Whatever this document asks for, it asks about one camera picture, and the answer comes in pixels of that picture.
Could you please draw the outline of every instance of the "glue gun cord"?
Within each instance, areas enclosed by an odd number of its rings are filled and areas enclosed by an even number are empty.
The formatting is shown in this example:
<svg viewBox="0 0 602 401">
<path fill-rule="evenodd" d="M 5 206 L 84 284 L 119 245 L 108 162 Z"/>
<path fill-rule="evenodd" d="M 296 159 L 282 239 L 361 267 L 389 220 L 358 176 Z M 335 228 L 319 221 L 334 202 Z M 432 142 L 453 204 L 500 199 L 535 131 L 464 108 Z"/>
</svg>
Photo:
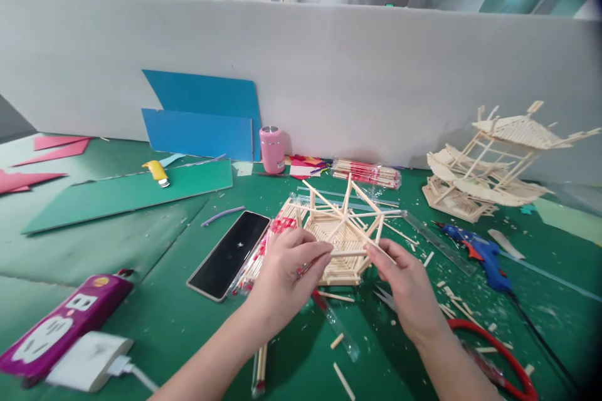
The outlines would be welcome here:
<svg viewBox="0 0 602 401">
<path fill-rule="evenodd" d="M 529 325 L 529 328 L 533 331 L 533 334 L 535 334 L 535 336 L 537 337 L 539 342 L 546 349 L 548 354 L 550 354 L 550 357 L 554 360 L 554 362 L 556 362 L 556 365 L 558 365 L 558 368 L 560 368 L 562 370 L 563 374 L 566 376 L 566 378 L 569 380 L 569 382 L 571 382 L 571 385 L 574 387 L 574 389 L 578 393 L 580 393 L 579 384 L 577 384 L 577 381 L 575 380 L 575 378 L 569 373 L 569 370 L 566 369 L 566 367 L 562 364 L 562 362 L 560 361 L 558 356 L 554 353 L 554 351 L 552 351 L 552 348 L 550 348 L 550 346 L 546 343 L 545 339 L 541 336 L 541 334 L 535 328 L 535 325 L 533 324 L 533 322 L 531 322 L 531 319 L 527 316 L 527 313 L 522 309 L 519 299 L 516 296 L 516 294 L 514 294 L 513 292 L 509 292 L 508 297 L 514 303 L 514 305 L 516 306 L 520 315 L 525 319 L 525 321 Z"/>
</svg>

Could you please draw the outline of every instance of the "hand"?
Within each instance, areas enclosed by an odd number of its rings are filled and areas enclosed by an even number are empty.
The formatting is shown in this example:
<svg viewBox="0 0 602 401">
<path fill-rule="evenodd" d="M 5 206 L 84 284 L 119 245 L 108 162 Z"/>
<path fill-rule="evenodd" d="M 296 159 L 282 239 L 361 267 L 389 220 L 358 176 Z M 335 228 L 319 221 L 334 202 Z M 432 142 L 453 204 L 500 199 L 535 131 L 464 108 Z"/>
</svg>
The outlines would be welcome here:
<svg viewBox="0 0 602 401">
<path fill-rule="evenodd" d="M 245 306 L 268 341 L 301 310 L 330 262 L 332 245 L 303 229 L 286 229 L 268 242 L 259 277 Z M 310 264 L 303 277 L 298 270 Z"/>
<path fill-rule="evenodd" d="M 397 266 L 372 245 L 366 246 L 367 254 L 380 278 L 391 285 L 399 322 L 408 338 L 420 349 L 451 333 L 422 262 L 392 240 L 383 238 L 379 246 Z"/>
</svg>

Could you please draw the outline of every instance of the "scissors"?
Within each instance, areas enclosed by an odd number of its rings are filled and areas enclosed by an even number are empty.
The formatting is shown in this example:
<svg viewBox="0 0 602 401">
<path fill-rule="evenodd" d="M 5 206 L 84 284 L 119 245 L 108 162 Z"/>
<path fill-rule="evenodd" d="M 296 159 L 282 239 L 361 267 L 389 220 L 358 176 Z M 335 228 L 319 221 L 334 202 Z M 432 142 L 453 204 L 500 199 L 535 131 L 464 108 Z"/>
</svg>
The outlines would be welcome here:
<svg viewBox="0 0 602 401">
<path fill-rule="evenodd" d="M 376 288 L 380 291 L 380 293 L 375 291 L 374 294 L 378 296 L 382 302 L 387 304 L 391 310 L 397 313 L 397 307 L 395 306 L 395 301 L 393 300 L 393 297 L 385 290 L 380 288 L 378 285 L 376 285 Z M 501 342 L 499 342 L 493 335 L 491 335 L 483 328 L 467 320 L 458 320 L 454 318 L 453 320 L 447 320 L 447 324 L 452 330 L 468 329 L 476 334 L 479 334 L 481 337 L 483 337 L 489 343 L 491 343 L 491 345 L 510 363 L 510 365 L 514 369 L 514 372 L 519 377 L 519 380 L 522 386 L 524 387 L 524 391 L 521 392 L 518 388 L 516 388 L 510 382 L 508 382 L 508 380 L 502 374 L 501 370 L 499 370 L 499 368 L 497 368 L 493 362 L 483 357 L 481 353 L 474 350 L 472 347 L 466 345 L 465 343 L 462 343 L 462 346 L 464 347 L 465 351 L 468 353 L 468 355 L 470 355 L 472 360 L 475 361 L 478 367 L 481 368 L 483 373 L 485 373 L 485 375 L 489 378 L 491 382 L 502 388 L 505 388 L 506 390 L 508 390 L 508 392 L 517 397 L 520 401 L 537 401 L 538 394 L 535 390 L 535 387 L 533 386 L 533 383 L 531 382 L 531 378 L 529 378 L 529 376 L 526 374 L 519 361 L 516 360 L 516 358 L 511 354 L 511 352 L 508 351 L 508 349 L 506 349 L 506 347 Z"/>
</svg>

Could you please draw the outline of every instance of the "white cable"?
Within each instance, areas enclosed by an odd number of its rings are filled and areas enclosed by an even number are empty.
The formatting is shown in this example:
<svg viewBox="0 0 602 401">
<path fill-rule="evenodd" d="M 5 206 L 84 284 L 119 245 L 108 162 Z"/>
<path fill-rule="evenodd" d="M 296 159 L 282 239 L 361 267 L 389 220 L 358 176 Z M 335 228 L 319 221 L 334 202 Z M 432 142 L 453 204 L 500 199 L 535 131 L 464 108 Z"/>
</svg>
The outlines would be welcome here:
<svg viewBox="0 0 602 401">
<path fill-rule="evenodd" d="M 148 388 L 151 392 L 156 393 L 159 390 L 157 384 L 155 384 L 150 378 L 142 372 L 140 368 L 135 365 L 132 365 L 131 374 L 136 376 L 140 382 L 142 382 L 146 388 Z"/>
<path fill-rule="evenodd" d="M 150 378 L 144 374 L 140 368 L 135 366 L 133 363 L 130 363 L 131 359 L 132 358 L 128 356 L 117 356 L 117 358 L 109 366 L 107 373 L 111 376 L 121 376 L 123 373 L 131 373 L 136 376 L 136 378 L 151 392 L 157 392 L 159 386 L 150 380 Z"/>
</svg>

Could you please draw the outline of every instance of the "yellow utility knife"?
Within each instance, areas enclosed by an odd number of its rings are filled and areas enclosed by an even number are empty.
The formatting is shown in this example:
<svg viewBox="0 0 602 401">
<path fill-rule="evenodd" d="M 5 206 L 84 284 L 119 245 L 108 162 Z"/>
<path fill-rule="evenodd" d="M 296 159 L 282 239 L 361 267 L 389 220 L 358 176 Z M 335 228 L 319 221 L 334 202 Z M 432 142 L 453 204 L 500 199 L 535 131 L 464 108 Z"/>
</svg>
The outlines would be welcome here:
<svg viewBox="0 0 602 401">
<path fill-rule="evenodd" d="M 150 161 L 142 165 L 142 167 L 147 167 L 152 174 L 152 178 L 159 182 L 159 186 L 161 188 L 167 188 L 169 186 L 169 181 L 167 179 L 167 174 L 165 173 L 165 169 L 161 166 L 157 160 Z"/>
</svg>

